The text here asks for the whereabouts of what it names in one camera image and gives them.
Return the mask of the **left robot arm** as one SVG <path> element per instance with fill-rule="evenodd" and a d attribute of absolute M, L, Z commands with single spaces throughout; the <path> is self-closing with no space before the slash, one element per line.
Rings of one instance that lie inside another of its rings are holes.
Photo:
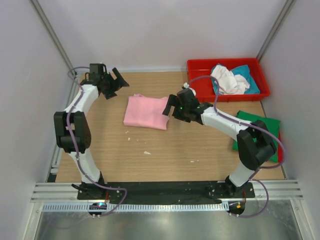
<path fill-rule="evenodd" d="M 54 113 L 53 121 L 57 146 L 74 160 L 81 175 L 81 183 L 72 185 L 78 191 L 77 199 L 99 200 L 106 197 L 109 188 L 90 151 L 92 135 L 87 114 L 100 95 L 111 99 L 129 84 L 115 67 L 108 72 L 105 64 L 91 63 L 86 69 L 82 81 L 71 78 L 78 93 L 63 111 Z"/>

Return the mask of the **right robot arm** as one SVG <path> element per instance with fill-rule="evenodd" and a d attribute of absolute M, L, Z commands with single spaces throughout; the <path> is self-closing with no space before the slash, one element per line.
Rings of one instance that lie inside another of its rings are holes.
<path fill-rule="evenodd" d="M 236 141 L 240 163 L 225 179 L 225 189 L 231 197 L 242 192 L 262 164 L 277 153 L 274 135 L 263 121 L 243 121 L 220 111 L 215 104 L 200 103 L 190 88 L 169 95 L 162 114 L 168 116 L 172 107 L 175 119 L 215 128 Z"/>

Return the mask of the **pink t-shirt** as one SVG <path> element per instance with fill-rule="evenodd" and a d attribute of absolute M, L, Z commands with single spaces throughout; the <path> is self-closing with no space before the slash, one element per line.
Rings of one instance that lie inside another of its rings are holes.
<path fill-rule="evenodd" d="M 166 130 L 169 117 L 163 115 L 169 97 L 147 97 L 134 94 L 128 97 L 123 124 L 129 127 L 142 127 Z"/>

